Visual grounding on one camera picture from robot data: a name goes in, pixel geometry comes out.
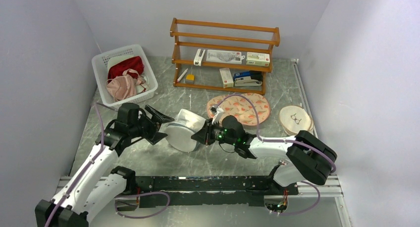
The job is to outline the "red garment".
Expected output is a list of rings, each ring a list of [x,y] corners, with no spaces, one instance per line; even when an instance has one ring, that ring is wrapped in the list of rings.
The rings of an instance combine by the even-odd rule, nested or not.
[[[114,79],[118,76],[122,76],[125,71],[134,79],[138,79],[144,72],[144,64],[141,57],[130,57],[111,66],[108,70],[107,78]]]

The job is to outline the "yellow grey eraser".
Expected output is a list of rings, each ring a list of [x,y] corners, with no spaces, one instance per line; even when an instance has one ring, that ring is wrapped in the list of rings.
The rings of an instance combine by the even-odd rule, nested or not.
[[[185,83],[186,84],[194,84],[195,82],[195,76],[193,74],[188,74],[185,77]]]

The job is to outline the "green white box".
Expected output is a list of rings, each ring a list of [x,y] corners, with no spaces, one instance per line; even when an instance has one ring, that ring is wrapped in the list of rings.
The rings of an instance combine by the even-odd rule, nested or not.
[[[264,53],[247,52],[246,64],[268,67],[270,65],[270,55]]]

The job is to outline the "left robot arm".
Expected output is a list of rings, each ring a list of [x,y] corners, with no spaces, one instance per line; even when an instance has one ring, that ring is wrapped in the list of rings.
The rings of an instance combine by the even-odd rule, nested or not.
[[[104,126],[83,165],[71,180],[49,201],[41,200],[35,207],[39,227],[87,227],[111,201],[137,207],[142,196],[135,171],[117,166],[100,182],[104,172],[131,145],[145,139],[154,145],[167,134],[160,132],[164,123],[174,118],[149,105],[123,103],[117,116]]]

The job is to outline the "wooden shelf rack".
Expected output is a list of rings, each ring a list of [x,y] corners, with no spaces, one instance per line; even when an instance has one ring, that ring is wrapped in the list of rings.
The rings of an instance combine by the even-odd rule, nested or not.
[[[174,38],[171,62],[175,65],[173,86],[227,92],[265,94],[266,76],[272,72],[273,49],[280,45],[278,27],[261,27],[174,18],[170,36]],[[196,78],[188,82],[187,69],[229,68],[261,74],[256,86],[233,85]]]

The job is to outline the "pink floral laundry bag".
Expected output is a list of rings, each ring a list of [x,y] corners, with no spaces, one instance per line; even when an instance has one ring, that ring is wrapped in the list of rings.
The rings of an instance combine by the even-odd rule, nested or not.
[[[241,96],[247,98],[256,108],[260,123],[268,119],[271,108],[268,100],[264,96],[257,93],[243,93]],[[209,118],[213,118],[214,116],[210,111],[210,108],[218,105],[226,97],[228,97],[228,95],[216,96],[207,102],[207,114]],[[231,96],[219,105],[219,107],[224,109],[224,114],[220,121],[226,116],[232,115],[245,126],[257,125],[257,118],[253,106],[243,97]]]

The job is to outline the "white stapler on shelf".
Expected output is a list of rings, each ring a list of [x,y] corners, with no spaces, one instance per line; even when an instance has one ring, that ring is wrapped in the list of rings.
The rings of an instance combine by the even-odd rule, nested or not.
[[[205,56],[206,50],[205,49],[197,49],[197,52],[195,54],[193,65],[194,66],[201,66],[203,58]]]

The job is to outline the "white pen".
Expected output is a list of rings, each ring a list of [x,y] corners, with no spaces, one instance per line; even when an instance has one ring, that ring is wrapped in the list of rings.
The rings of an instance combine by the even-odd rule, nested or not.
[[[185,74],[187,73],[188,69],[184,70],[181,75],[177,78],[177,82],[180,82],[182,80],[182,78],[185,76]]]

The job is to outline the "white mesh laundry bag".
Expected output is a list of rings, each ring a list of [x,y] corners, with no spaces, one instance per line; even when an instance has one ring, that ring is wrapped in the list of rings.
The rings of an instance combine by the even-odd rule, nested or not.
[[[167,124],[165,133],[170,146],[178,151],[190,153],[195,151],[199,143],[191,138],[204,125],[206,119],[189,110],[181,109],[174,121]]]

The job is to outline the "white plastic laundry basket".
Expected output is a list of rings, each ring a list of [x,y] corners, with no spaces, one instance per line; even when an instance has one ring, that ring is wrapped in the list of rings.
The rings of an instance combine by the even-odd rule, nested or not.
[[[119,107],[125,102],[140,103],[155,95],[158,83],[140,45],[111,50],[92,58],[102,103]]]

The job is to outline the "flat packaged item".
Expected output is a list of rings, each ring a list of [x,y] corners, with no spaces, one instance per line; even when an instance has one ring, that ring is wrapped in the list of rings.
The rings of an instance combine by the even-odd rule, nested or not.
[[[222,50],[207,50],[207,62],[241,64],[245,56],[241,52],[222,51]]]

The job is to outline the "white tall box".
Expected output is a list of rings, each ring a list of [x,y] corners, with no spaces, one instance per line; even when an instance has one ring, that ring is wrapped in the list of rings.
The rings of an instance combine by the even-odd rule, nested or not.
[[[220,68],[219,69],[220,76],[223,83],[223,88],[231,88],[234,87],[234,81],[232,78],[232,74],[229,68]]]

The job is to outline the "pink bra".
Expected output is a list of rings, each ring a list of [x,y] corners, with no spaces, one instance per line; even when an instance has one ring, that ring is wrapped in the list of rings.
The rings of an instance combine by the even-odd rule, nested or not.
[[[145,77],[139,76],[138,79],[134,79],[125,71],[122,76],[108,79],[106,89],[115,101],[122,101],[146,92],[149,86]]]

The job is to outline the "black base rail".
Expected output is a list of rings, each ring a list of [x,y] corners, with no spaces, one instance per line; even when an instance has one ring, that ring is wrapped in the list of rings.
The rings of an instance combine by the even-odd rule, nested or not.
[[[139,199],[141,208],[192,205],[263,207],[268,196],[298,195],[296,183],[282,187],[269,176],[137,176],[122,195],[152,193]]]

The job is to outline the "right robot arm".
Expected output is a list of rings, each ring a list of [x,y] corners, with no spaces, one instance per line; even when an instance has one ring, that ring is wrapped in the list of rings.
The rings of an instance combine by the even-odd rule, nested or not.
[[[202,128],[191,136],[203,145],[228,144],[244,159],[278,158],[285,164],[273,169],[267,181],[272,194],[280,194],[286,186],[301,181],[324,185],[336,171],[337,154],[310,132],[301,130],[295,136],[283,138],[250,134],[232,115],[222,122],[205,120]]]

